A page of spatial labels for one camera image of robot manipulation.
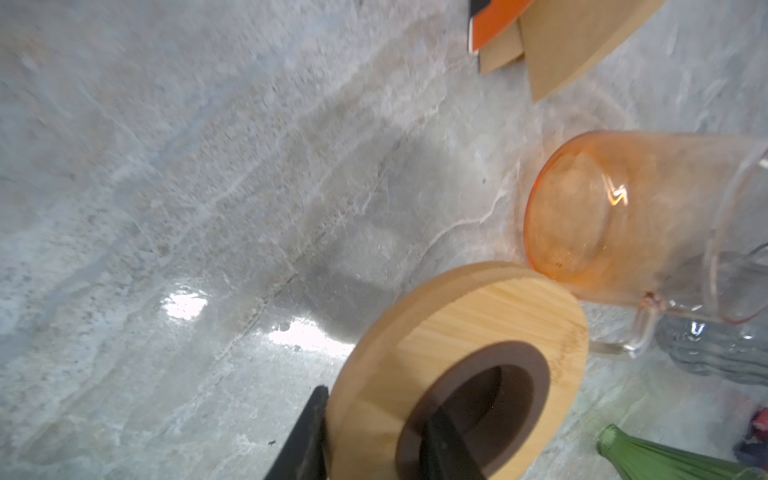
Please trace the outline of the orange coffee filter holder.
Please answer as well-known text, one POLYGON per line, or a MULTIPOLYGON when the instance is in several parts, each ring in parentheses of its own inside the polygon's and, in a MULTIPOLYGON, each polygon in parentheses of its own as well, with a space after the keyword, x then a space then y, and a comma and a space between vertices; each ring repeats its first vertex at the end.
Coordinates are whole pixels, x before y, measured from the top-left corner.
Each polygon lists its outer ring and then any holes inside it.
POLYGON ((636 32, 661 1, 471 1, 468 52, 479 73, 526 62, 532 100, 558 92, 636 32))

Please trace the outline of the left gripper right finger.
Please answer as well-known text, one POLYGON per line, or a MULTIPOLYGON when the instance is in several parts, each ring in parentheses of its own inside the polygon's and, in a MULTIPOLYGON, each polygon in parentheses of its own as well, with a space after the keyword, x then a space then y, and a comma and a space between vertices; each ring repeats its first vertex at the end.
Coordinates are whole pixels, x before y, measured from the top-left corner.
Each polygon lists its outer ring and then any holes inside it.
POLYGON ((460 432, 443 410, 437 410, 424 425, 419 475, 427 480, 486 479, 460 432))

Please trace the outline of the orange glass carafe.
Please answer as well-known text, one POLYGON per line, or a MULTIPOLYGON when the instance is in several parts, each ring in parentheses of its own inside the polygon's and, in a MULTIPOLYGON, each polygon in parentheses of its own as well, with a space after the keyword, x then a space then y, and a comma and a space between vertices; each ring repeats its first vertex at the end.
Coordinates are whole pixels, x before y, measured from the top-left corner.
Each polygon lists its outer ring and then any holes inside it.
POLYGON ((526 257, 576 297, 636 312, 593 353, 634 358, 659 320, 741 326, 767 314, 767 142, 593 131, 556 150, 522 223, 526 257))

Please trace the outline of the green glass dripper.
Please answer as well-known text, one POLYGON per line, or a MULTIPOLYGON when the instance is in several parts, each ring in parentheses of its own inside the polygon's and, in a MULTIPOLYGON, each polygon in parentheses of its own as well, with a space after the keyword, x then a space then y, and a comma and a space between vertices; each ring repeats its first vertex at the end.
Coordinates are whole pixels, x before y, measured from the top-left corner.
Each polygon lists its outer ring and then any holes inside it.
POLYGON ((597 451, 624 480, 767 478, 759 467, 650 442, 628 435, 614 424, 600 433, 597 451))

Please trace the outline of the grey glass carafe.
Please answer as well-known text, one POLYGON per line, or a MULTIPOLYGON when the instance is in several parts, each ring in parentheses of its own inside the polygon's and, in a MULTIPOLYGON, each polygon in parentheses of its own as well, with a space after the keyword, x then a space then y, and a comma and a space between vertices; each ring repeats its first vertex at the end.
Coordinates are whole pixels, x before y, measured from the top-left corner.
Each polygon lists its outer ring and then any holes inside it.
POLYGON ((664 317, 655 340, 681 370, 746 385, 767 384, 767 318, 742 325, 664 317))

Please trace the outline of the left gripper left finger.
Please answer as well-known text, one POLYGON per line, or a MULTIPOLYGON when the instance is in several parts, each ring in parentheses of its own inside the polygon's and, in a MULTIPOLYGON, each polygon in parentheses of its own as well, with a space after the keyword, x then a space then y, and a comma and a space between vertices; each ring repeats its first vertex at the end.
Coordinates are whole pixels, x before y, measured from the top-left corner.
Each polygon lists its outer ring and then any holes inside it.
POLYGON ((326 480, 325 413, 329 389, 311 393, 265 480, 326 480))

